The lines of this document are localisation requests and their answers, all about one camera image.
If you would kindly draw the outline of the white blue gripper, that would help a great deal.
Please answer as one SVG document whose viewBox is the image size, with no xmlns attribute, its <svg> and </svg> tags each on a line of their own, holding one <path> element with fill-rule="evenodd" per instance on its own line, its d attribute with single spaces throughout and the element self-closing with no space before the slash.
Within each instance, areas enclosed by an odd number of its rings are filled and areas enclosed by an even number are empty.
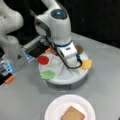
<svg viewBox="0 0 120 120">
<path fill-rule="evenodd" d="M 56 45 L 56 52 L 67 68 L 77 69 L 82 65 L 82 61 L 73 42 L 62 46 Z"/>
</svg>

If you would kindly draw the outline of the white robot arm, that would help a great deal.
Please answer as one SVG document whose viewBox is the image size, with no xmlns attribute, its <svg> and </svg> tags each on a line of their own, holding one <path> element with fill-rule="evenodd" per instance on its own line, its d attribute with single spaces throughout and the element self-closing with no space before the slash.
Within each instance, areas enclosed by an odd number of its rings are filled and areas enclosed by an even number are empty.
<svg viewBox="0 0 120 120">
<path fill-rule="evenodd" d="M 57 0 L 41 0 L 47 11 L 35 17 L 35 29 L 57 53 L 64 65 L 77 69 L 82 61 L 71 36 L 71 23 L 66 9 Z"/>
</svg>

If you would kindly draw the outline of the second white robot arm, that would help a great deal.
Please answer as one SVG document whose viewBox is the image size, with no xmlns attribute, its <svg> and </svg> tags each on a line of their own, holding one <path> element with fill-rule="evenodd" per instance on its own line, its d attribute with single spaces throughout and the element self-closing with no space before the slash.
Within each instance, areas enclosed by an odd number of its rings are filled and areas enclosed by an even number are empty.
<svg viewBox="0 0 120 120">
<path fill-rule="evenodd" d="M 0 45 L 2 46 L 6 58 L 15 67 L 22 67 L 27 59 L 20 47 L 18 39 L 10 33 L 23 26 L 23 18 L 17 11 L 9 8 L 4 2 L 0 3 Z"/>
</svg>

